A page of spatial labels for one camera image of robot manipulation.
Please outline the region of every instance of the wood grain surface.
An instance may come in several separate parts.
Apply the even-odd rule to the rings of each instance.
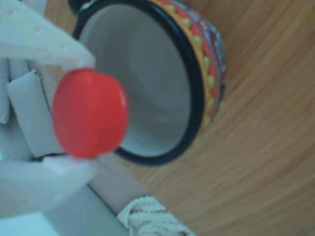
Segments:
[[[315,235],[315,0],[190,0],[225,41],[230,85],[202,146],[124,162],[199,236]],[[47,17],[71,32],[65,0]]]

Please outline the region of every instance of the red bottle cap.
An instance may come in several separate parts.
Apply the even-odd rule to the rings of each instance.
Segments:
[[[109,75],[73,70],[59,83],[53,122],[59,143],[70,155],[94,158],[113,151],[126,134],[125,92]]]

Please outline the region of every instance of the white plastic part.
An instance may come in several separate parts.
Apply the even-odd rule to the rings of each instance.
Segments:
[[[23,0],[23,2],[39,14],[45,14],[47,0]]]
[[[95,65],[81,43],[17,0],[0,0],[0,31],[2,58],[33,59],[64,70]]]
[[[67,155],[43,162],[0,164],[0,218],[52,209],[87,184],[95,174],[91,161]]]

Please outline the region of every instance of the mug rim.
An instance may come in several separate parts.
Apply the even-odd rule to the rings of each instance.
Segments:
[[[79,40],[80,34],[88,22],[97,11],[115,4],[123,4],[135,7],[149,17],[153,18],[168,34],[177,48],[181,59],[185,65],[185,70],[189,80],[190,91],[190,114],[186,130],[176,146],[169,152],[159,156],[145,157],[133,154],[130,151],[119,147],[115,152],[129,160],[142,165],[157,166],[171,162],[180,157],[192,145],[198,134],[204,114],[204,84],[201,68],[187,36],[176,22],[163,9],[148,0],[98,0],[89,7],[82,9],[78,14],[78,22],[73,33],[74,38]]]

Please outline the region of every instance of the screw hole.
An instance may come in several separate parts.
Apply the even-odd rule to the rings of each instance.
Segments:
[[[36,33],[40,33],[40,32],[42,31],[42,29],[41,29],[40,26],[37,26],[37,27],[35,27],[34,31],[35,31]]]

